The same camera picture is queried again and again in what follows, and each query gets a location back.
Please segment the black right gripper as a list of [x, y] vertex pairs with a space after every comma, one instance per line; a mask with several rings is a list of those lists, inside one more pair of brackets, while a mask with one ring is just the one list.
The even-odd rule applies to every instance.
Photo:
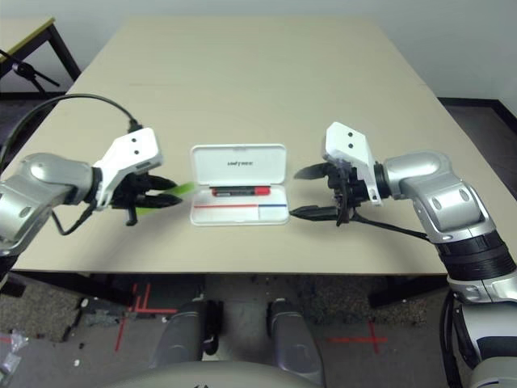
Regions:
[[300, 169], [294, 179], [322, 179], [327, 176], [327, 186], [334, 191], [335, 206], [306, 205], [289, 211], [293, 217], [307, 221], [336, 221], [336, 226], [349, 223], [350, 211], [369, 201], [363, 180], [358, 179], [357, 169], [349, 162], [334, 165], [330, 162], [314, 164]]

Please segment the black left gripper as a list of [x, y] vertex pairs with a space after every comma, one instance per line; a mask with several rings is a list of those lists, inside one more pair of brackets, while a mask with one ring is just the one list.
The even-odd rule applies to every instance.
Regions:
[[116, 187], [112, 198], [113, 209], [123, 209], [127, 212], [128, 220], [126, 226], [137, 224], [137, 208], [142, 209], [163, 209], [176, 206], [182, 202], [178, 196], [160, 193], [147, 195], [147, 191], [165, 191], [175, 188], [177, 184], [167, 178], [148, 173], [127, 175]]

